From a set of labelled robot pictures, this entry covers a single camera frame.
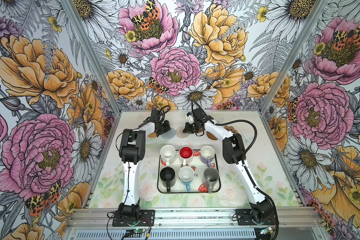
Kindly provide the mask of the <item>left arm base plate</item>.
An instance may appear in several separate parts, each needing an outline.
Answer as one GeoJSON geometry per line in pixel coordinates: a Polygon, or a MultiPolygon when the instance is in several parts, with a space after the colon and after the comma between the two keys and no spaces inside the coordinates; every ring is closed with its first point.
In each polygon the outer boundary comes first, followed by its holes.
{"type": "Polygon", "coordinates": [[[152,227],[155,222],[155,210],[140,210],[140,212],[123,211],[113,217],[113,227],[152,227]]]}

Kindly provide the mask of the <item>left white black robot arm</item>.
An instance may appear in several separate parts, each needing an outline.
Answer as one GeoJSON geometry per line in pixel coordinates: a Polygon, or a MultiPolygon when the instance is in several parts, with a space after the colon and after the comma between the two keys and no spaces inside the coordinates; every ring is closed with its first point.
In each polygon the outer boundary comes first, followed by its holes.
{"type": "Polygon", "coordinates": [[[124,166],[124,195],[118,207],[120,219],[134,224],[140,219],[139,170],[146,152],[146,137],[152,133],[157,136],[168,132],[171,127],[165,114],[171,110],[167,105],[159,110],[152,110],[151,116],[136,129],[124,129],[121,142],[117,147],[124,166]]]}

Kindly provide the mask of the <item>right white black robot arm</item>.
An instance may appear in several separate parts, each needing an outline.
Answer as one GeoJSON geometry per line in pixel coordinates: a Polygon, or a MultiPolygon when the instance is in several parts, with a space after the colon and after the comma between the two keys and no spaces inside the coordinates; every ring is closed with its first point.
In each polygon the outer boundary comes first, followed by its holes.
{"type": "Polygon", "coordinates": [[[207,115],[202,108],[196,108],[188,112],[186,119],[184,133],[197,134],[200,131],[206,131],[222,142],[223,158],[227,164],[232,165],[236,169],[247,192],[252,209],[250,213],[251,220],[259,225],[272,218],[275,221],[275,227],[278,227],[279,219],[275,202],[267,193],[259,188],[247,161],[247,153],[254,145],[258,136],[256,126],[248,120],[233,120],[219,124],[211,116],[207,115]],[[234,134],[224,128],[226,125],[235,123],[248,124],[254,130],[253,140],[248,147],[245,147],[240,134],[234,134]]]}

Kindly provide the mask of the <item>paw shaped wooden coaster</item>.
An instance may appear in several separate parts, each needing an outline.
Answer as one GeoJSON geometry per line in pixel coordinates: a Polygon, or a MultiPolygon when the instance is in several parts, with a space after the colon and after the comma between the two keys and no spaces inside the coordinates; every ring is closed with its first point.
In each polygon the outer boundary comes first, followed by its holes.
{"type": "Polygon", "coordinates": [[[232,134],[237,134],[238,133],[238,131],[232,126],[224,126],[224,129],[231,132],[232,134]]]}

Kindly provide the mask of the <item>plain wooden round coaster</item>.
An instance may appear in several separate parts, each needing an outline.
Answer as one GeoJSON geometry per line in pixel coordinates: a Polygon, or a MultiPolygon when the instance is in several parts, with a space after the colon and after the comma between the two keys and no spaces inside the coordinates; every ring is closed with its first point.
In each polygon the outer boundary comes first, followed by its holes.
{"type": "Polygon", "coordinates": [[[211,134],[210,132],[207,132],[207,137],[213,141],[218,140],[218,138],[216,138],[213,134],[211,134]]]}

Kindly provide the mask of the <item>strawberry print serving tray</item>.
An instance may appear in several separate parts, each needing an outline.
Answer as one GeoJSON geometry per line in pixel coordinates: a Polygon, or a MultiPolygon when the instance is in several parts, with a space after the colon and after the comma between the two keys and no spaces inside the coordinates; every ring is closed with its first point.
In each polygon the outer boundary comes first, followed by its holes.
{"type": "Polygon", "coordinates": [[[157,189],[162,194],[217,193],[222,187],[217,156],[203,159],[194,150],[190,162],[181,158],[179,151],[169,160],[160,157],[157,189]]]}

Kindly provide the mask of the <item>multicolour woven round coaster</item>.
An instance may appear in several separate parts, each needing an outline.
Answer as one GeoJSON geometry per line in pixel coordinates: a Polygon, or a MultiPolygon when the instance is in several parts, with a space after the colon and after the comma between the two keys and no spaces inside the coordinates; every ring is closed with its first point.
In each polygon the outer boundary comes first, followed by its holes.
{"type": "Polygon", "coordinates": [[[181,138],[181,139],[184,139],[184,138],[187,138],[190,134],[188,133],[184,133],[184,127],[179,127],[176,129],[176,136],[178,138],[181,138]]]}

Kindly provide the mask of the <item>black mug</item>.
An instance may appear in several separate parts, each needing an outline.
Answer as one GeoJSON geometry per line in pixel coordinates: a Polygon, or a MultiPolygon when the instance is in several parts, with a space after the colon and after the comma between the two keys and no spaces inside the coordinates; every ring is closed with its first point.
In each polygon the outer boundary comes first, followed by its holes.
{"type": "Polygon", "coordinates": [[[160,171],[160,180],[167,193],[172,192],[173,186],[176,184],[176,173],[171,167],[165,167],[160,171]]]}

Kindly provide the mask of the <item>grey mug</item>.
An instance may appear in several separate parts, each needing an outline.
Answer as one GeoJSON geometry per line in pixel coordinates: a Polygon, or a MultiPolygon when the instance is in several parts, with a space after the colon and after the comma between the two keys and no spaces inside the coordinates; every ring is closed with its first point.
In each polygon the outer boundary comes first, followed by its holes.
{"type": "Polygon", "coordinates": [[[204,171],[204,187],[209,194],[212,193],[214,185],[219,181],[220,174],[215,168],[209,167],[204,171]]]}

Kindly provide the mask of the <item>lavender mug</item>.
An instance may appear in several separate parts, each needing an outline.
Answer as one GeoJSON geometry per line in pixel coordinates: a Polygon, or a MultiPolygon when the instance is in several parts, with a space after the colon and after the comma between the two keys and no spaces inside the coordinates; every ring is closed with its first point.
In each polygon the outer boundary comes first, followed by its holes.
{"type": "Polygon", "coordinates": [[[200,149],[200,154],[201,162],[206,164],[207,167],[211,167],[216,154],[215,149],[211,146],[203,146],[200,149]]]}

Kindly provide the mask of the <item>red inside white mug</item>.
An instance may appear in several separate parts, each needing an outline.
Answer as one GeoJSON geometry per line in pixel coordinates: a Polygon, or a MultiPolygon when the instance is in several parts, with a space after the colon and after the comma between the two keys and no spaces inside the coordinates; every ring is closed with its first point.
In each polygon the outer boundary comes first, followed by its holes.
{"type": "Polygon", "coordinates": [[[193,160],[193,149],[188,146],[184,146],[180,149],[179,155],[182,159],[182,165],[185,167],[186,165],[189,165],[193,160]]]}

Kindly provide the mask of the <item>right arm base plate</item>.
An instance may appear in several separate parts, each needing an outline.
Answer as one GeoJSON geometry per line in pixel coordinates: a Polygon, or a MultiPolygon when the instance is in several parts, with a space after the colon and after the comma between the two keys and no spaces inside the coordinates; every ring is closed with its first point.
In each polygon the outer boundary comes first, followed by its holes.
{"type": "Polygon", "coordinates": [[[266,215],[253,209],[236,209],[235,217],[239,226],[276,225],[275,216],[272,214],[266,215]]]}

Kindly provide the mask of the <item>blue handled white mug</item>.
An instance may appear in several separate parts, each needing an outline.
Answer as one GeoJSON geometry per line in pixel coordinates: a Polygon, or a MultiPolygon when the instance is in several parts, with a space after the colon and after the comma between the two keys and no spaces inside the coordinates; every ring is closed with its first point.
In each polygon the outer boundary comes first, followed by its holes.
{"type": "Polygon", "coordinates": [[[187,192],[191,191],[191,182],[194,178],[195,172],[194,170],[189,167],[185,166],[180,168],[178,176],[181,182],[186,186],[187,192]]]}

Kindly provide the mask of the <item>aluminium front rail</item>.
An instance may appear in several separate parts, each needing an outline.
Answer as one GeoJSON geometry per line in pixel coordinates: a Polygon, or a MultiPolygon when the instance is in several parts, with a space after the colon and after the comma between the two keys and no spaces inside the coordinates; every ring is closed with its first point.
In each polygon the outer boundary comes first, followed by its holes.
{"type": "MultiPolygon", "coordinates": [[[[67,230],[113,230],[108,216],[115,209],[79,209],[69,221],[67,230]]],[[[164,208],[157,209],[153,229],[233,228],[235,208],[164,208]]],[[[321,227],[322,221],[313,207],[277,207],[280,228],[321,227]]]]}

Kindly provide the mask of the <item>grey woven round coaster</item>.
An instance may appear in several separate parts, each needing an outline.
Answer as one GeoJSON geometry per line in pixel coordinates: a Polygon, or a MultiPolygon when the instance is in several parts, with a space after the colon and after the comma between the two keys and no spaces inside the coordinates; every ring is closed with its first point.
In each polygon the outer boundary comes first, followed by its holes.
{"type": "Polygon", "coordinates": [[[176,131],[174,128],[171,128],[168,132],[161,135],[161,137],[165,140],[170,140],[176,136],[176,131]]]}

